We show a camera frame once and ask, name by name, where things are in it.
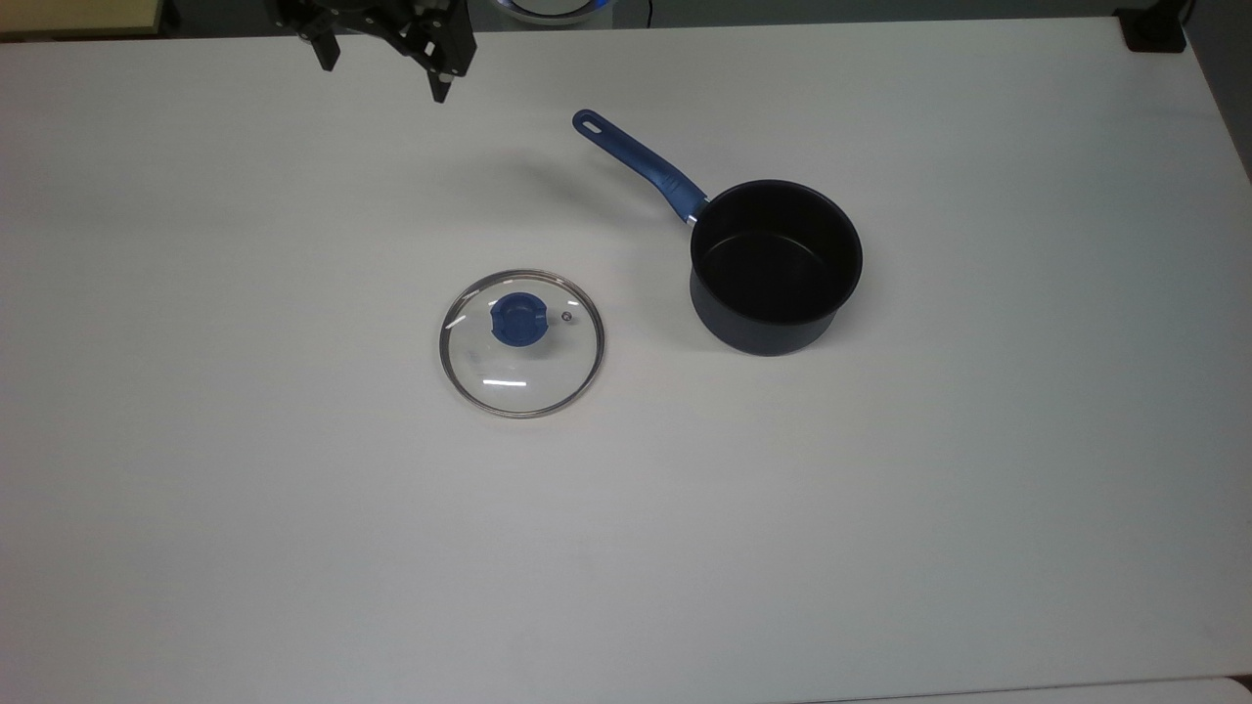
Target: white table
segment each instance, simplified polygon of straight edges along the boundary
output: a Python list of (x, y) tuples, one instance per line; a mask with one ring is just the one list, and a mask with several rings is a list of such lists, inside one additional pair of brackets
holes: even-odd
[[(0, 46), (0, 699), (826, 700), (1252, 670), (1252, 188), (1112, 19)], [(865, 274), (721, 346), (710, 193)], [(438, 323), (540, 267), (608, 356), (537, 421)]]
[(1252, 704), (1229, 679), (1197, 679), (909, 698), (908, 704)]

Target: pot lid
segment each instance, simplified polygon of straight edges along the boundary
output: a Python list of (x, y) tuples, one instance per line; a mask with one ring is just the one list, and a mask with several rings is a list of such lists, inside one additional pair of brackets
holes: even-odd
[(533, 418), (563, 408), (605, 357), (596, 306), (563, 277), (538, 269), (491, 274), (462, 293), (439, 331), (452, 386), (485, 411)]

